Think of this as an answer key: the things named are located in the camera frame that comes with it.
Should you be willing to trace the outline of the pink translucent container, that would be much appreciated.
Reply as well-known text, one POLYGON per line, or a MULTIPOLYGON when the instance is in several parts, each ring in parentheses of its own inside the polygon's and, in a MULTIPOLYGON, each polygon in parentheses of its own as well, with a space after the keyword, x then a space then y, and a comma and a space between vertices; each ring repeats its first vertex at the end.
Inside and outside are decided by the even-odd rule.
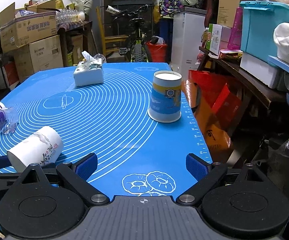
POLYGON ((233 27, 231 28, 231 34, 227 45, 229 50, 240 50, 242 26, 243 26, 243 9, 241 7, 237 7, 236 15, 233 21, 233 27))

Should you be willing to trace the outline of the upper open cardboard box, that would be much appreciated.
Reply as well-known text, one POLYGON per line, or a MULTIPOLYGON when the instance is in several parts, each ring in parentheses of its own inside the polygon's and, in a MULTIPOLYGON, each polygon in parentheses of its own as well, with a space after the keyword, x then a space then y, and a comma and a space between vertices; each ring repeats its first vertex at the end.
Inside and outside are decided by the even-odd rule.
POLYGON ((16 9, 11 4, 0 12, 0 41, 4 53, 57 34, 56 0, 16 9))

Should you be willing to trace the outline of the blue silicone baking mat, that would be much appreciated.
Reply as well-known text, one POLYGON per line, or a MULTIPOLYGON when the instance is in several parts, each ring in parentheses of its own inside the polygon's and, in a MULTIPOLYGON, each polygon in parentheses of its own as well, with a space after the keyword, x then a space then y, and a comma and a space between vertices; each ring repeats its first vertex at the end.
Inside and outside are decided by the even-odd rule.
POLYGON ((165 63, 106 63, 102 84, 80 88, 72 67, 32 75, 3 99, 17 111, 19 124, 13 134, 0 133, 0 156, 49 126, 64 144, 59 163, 97 155, 97 170, 87 181, 108 197, 177 197, 195 184, 187 155, 208 163, 212 158, 186 98, 174 123, 148 115, 153 75, 168 68, 165 63))

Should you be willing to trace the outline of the white tissue box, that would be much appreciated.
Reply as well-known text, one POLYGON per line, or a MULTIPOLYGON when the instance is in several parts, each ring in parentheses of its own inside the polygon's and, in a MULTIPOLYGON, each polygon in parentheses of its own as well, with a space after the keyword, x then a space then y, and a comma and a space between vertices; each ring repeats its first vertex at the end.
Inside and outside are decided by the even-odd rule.
POLYGON ((80 61, 73 73, 76 87, 97 85, 104 82, 103 63, 106 58, 102 54, 91 56, 87 51, 82 53, 83 61, 80 61))

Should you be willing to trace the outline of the dark wooden side table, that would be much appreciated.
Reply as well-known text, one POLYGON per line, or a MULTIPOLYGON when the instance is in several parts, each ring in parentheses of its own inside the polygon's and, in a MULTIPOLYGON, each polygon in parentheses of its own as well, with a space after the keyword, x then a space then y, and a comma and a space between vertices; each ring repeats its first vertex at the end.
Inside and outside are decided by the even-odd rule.
POLYGON ((216 74, 230 75, 234 77, 268 110, 287 105, 285 93, 281 93, 264 85, 264 83, 252 76, 250 73, 240 68, 238 64, 223 59, 214 59, 210 56, 210 54, 212 56, 214 56, 214 54, 209 50, 201 46, 199 49, 204 56, 198 66, 198 70, 205 70, 216 74))

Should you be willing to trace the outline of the green and white carton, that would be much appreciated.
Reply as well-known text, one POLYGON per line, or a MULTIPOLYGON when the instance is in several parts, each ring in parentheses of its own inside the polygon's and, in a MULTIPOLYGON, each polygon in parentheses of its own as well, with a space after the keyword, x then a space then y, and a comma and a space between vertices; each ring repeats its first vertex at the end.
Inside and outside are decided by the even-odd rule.
POLYGON ((222 28, 222 25, 209 24, 206 49, 215 55, 219 54, 222 28))

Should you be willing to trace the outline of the red shopping bag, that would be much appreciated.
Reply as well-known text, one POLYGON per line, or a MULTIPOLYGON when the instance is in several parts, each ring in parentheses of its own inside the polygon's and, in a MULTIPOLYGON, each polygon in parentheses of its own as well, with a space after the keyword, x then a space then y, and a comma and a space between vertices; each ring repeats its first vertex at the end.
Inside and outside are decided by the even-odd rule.
POLYGON ((227 75, 190 70, 182 91, 200 127, 213 161, 226 163, 233 152, 228 130, 234 128, 249 97, 240 81, 227 75))

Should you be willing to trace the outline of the red bucket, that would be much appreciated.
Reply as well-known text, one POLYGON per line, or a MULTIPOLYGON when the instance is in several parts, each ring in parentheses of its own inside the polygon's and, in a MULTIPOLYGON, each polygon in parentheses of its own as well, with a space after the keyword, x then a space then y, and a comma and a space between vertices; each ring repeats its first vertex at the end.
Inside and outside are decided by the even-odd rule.
POLYGON ((166 44, 152 44, 150 42, 146 43, 153 62, 166 62, 167 58, 167 48, 166 44))

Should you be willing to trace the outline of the wooden chair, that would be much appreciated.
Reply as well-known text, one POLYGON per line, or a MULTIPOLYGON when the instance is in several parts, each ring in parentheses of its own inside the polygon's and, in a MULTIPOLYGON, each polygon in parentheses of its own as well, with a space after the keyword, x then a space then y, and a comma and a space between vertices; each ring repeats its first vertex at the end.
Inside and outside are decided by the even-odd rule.
POLYGON ((96 13, 102 42, 102 54, 107 56, 110 53, 118 52, 120 48, 119 45, 127 40, 128 35, 106 36, 104 24, 102 24, 102 18, 100 15, 100 7, 96 7, 96 13))

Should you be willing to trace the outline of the white paper cup with ink art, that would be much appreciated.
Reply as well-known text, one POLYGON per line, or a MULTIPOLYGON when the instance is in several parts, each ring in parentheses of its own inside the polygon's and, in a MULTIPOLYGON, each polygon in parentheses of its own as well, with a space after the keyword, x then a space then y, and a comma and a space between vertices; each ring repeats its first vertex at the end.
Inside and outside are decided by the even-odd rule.
POLYGON ((60 135, 51 127, 44 126, 7 151, 7 157, 17 172, 37 163, 40 166, 53 164, 63 151, 60 135))

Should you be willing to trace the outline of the blue and yellow paper cup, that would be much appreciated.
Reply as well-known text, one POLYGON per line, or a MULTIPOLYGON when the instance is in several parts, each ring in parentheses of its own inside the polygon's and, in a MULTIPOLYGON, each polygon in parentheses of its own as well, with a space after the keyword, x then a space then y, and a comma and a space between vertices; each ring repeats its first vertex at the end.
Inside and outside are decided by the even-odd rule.
POLYGON ((148 115, 156 122, 172 123, 181 118, 181 74, 169 70, 154 73, 148 115))

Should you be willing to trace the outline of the clear plastic cup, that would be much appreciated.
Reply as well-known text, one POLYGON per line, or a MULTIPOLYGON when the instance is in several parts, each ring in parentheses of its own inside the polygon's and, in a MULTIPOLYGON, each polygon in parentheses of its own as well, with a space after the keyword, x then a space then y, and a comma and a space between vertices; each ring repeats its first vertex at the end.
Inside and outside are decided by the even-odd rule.
POLYGON ((19 115, 15 108, 0 109, 0 132, 2 134, 13 134, 19 123, 19 115))

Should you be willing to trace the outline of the white foam box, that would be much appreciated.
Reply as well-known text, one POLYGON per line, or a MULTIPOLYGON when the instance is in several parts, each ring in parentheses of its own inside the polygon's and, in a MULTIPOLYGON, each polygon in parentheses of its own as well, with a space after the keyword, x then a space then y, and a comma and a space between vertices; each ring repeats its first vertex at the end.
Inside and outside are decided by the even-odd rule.
POLYGON ((240 67, 271 89, 278 86, 280 70, 246 52, 241 57, 240 67))

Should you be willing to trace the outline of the lower cardboard box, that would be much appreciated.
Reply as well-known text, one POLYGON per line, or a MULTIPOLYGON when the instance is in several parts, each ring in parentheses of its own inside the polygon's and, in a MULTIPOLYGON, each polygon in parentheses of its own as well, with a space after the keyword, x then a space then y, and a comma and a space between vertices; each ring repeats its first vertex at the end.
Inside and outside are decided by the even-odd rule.
POLYGON ((20 82, 39 71, 63 67, 59 35, 17 49, 14 60, 20 82))

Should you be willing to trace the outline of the teal plastic storage bin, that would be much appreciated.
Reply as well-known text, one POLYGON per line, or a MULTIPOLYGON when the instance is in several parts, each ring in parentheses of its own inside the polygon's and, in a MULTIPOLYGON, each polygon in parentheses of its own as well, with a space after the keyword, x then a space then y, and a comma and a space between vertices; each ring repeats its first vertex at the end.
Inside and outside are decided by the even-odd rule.
POLYGON ((241 1, 243 26, 240 49, 264 62, 277 55, 273 32, 277 25, 289 23, 289 4, 269 1, 241 1))

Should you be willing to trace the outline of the bicycle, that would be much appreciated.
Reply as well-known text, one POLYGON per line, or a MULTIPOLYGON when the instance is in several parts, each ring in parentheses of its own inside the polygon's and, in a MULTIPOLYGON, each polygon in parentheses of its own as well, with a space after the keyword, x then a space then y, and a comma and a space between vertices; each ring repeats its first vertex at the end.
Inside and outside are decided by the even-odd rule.
POLYGON ((145 4, 138 9, 119 10, 108 5, 105 11, 110 13, 113 22, 121 22, 128 28, 127 39, 124 47, 119 48, 118 53, 130 62, 152 62, 151 53, 148 48, 148 29, 142 14, 147 12, 150 5, 145 4))

